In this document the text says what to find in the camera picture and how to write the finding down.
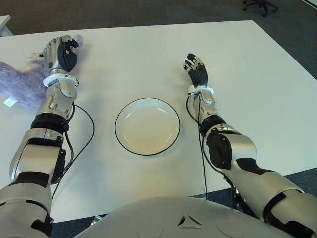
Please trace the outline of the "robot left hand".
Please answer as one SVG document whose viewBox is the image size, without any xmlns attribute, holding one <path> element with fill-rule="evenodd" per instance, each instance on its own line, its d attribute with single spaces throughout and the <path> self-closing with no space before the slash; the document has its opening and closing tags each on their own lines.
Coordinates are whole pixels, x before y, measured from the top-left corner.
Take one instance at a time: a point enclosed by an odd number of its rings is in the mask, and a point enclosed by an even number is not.
<svg viewBox="0 0 317 238">
<path fill-rule="evenodd" d="M 69 73 L 77 64 L 78 42 L 69 35 L 50 40 L 43 49 L 45 67 L 49 74 Z"/>
</svg>

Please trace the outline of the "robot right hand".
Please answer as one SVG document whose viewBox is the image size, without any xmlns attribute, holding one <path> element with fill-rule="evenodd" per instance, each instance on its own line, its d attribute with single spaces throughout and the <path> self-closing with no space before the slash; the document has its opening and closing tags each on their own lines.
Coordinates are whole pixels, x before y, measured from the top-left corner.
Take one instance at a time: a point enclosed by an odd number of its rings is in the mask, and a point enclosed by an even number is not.
<svg viewBox="0 0 317 238">
<path fill-rule="evenodd" d="M 187 60 L 183 63 L 183 68 L 189 75 L 194 87 L 207 86 L 208 73 L 203 61 L 198 56 L 189 53 Z"/>
</svg>

